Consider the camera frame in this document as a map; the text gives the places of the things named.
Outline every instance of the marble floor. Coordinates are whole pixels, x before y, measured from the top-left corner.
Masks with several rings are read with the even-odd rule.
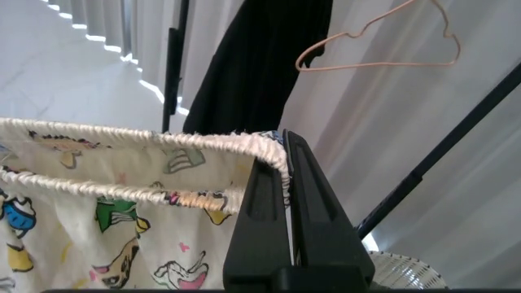
[[[40,0],[0,0],[0,116],[160,131],[163,104],[137,66]],[[171,132],[185,117],[172,116]]]

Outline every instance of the clothes hanger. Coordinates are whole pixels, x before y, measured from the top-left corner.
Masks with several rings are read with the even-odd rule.
[[[400,9],[403,9],[404,7],[407,7],[408,5],[412,4],[416,0],[409,0],[390,11],[372,19],[370,22],[368,22],[364,28],[357,34],[351,34],[348,32],[344,33],[338,33],[334,36],[328,37],[327,39],[320,41],[316,43],[313,46],[310,46],[307,50],[305,50],[302,54],[300,54],[299,58],[295,61],[296,69],[300,72],[316,72],[316,71],[328,71],[328,70],[338,70],[338,69],[346,69],[346,68],[362,68],[362,67],[372,67],[372,66],[450,66],[456,63],[456,61],[459,58],[459,55],[462,51],[462,47],[460,45],[460,42],[455,34],[449,32],[449,18],[447,16],[447,12],[445,9],[438,3],[437,0],[431,0],[431,2],[438,8],[438,10],[441,12],[441,15],[443,16],[443,20],[445,22],[445,27],[443,29],[443,37],[444,38],[452,38],[454,42],[456,43],[456,47],[458,49],[458,52],[456,53],[456,57],[447,63],[411,63],[411,62],[373,62],[373,63],[359,63],[359,64],[352,64],[352,65],[339,65],[339,66],[329,66],[329,67],[323,67],[323,68],[303,68],[300,66],[302,64],[304,58],[307,54],[309,54],[311,51],[317,49],[319,46],[325,45],[327,42],[335,40],[336,38],[347,36],[350,38],[358,38],[361,37],[366,30],[371,26],[373,23],[377,22],[378,20],[381,20],[382,18],[391,15]]]

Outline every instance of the hanging black clothing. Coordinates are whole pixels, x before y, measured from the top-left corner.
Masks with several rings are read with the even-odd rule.
[[[226,30],[183,127],[185,133],[275,130],[299,72],[327,37],[332,0],[245,0]],[[309,64],[324,48],[309,54]]]

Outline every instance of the cartoon print fabric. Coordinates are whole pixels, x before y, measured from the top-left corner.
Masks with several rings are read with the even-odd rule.
[[[255,158],[288,197],[281,141],[0,118],[0,292],[222,288]]]

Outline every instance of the black metal rod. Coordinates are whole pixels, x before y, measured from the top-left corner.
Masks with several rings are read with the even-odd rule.
[[[161,126],[161,131],[164,133],[169,131],[170,116],[175,114],[177,107],[186,22],[188,21],[188,8],[190,7],[189,1],[181,0],[179,26],[169,29],[166,78],[164,81],[163,124]]]
[[[411,191],[422,181],[429,171],[456,143],[473,129],[493,108],[521,83],[521,63],[518,64],[471,112],[423,159],[411,172],[357,227],[358,236],[363,239],[379,224]]]

